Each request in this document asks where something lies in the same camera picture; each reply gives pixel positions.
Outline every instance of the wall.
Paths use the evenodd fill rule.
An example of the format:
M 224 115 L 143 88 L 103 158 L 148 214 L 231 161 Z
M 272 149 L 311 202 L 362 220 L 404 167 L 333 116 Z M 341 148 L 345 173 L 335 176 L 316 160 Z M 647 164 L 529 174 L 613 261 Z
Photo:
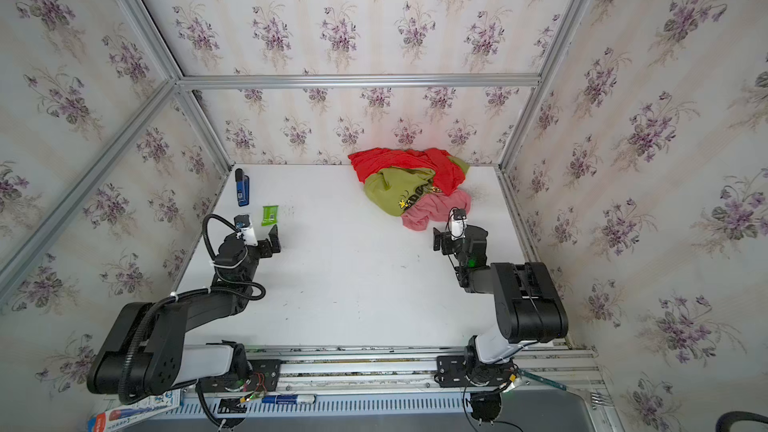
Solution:
M 514 163 L 628 430 L 768 414 L 767 10 L 596 0 Z
M 0 0 L 0 266 L 161 82 L 114 0 Z
M 538 72 L 568 0 L 144 0 L 187 75 Z M 373 146 L 494 163 L 517 88 L 204 91 L 241 162 L 349 163 Z
M 114 0 L 0 1 L 0 264 L 162 82 Z M 3 428 L 79 430 L 128 302 L 166 295 L 221 177 L 178 106 L 143 130 L 0 306 Z

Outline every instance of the gray surface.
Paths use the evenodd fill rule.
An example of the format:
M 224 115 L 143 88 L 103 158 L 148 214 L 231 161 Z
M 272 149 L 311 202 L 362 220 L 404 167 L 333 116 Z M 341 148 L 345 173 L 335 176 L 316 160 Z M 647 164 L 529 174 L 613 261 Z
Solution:
M 520 390 L 504 396 L 499 420 L 513 422 L 524 432 L 593 432 L 584 402 L 561 390 Z M 129 427 L 130 432 L 215 432 L 208 420 L 147 420 Z M 338 418 L 265 418 L 246 419 L 235 428 L 237 432 L 472 432 L 464 414 L 368 415 Z M 517 429 L 506 424 L 493 428 L 484 425 L 481 432 Z

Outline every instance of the white table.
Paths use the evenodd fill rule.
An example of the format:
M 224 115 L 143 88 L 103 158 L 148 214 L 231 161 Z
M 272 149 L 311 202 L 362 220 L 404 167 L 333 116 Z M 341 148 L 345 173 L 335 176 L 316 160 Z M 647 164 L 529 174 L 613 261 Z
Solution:
M 250 177 L 246 207 L 235 197 L 238 167 Z M 523 263 L 495 169 L 470 168 L 461 188 L 472 196 L 468 223 L 488 230 L 488 262 Z M 270 205 L 280 207 L 283 250 L 256 269 L 266 296 L 189 331 L 188 344 L 455 347 L 495 324 L 493 295 L 464 292 L 448 258 L 432 250 L 432 226 L 445 223 L 403 227 L 370 202 L 351 166 L 235 166 L 214 213 L 230 221 L 249 213 L 266 238 L 270 227 L 258 225 Z M 210 221 L 214 250 L 228 233 Z M 178 291 L 206 287 L 213 275 L 201 239 Z

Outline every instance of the green snack package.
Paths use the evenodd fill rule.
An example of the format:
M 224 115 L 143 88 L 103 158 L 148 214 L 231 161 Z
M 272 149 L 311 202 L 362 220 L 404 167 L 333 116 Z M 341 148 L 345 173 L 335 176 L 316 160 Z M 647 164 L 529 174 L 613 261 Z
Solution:
M 264 217 L 261 219 L 262 226 L 272 226 L 277 224 L 277 206 L 264 206 Z

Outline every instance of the crumpled clothes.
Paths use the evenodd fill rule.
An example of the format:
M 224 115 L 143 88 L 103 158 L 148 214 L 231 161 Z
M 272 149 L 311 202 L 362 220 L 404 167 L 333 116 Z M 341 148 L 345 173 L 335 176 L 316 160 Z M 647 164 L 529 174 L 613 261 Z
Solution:
M 430 168 L 435 171 L 432 184 L 446 194 L 452 194 L 464 182 L 469 164 L 445 150 L 370 149 L 350 155 L 352 167 L 360 182 L 382 168 Z
M 445 224 L 453 208 L 463 208 L 469 214 L 471 204 L 472 198 L 469 194 L 457 188 L 450 196 L 435 193 L 421 197 L 400 218 L 404 226 L 411 230 L 422 231 L 426 230 L 430 220 Z

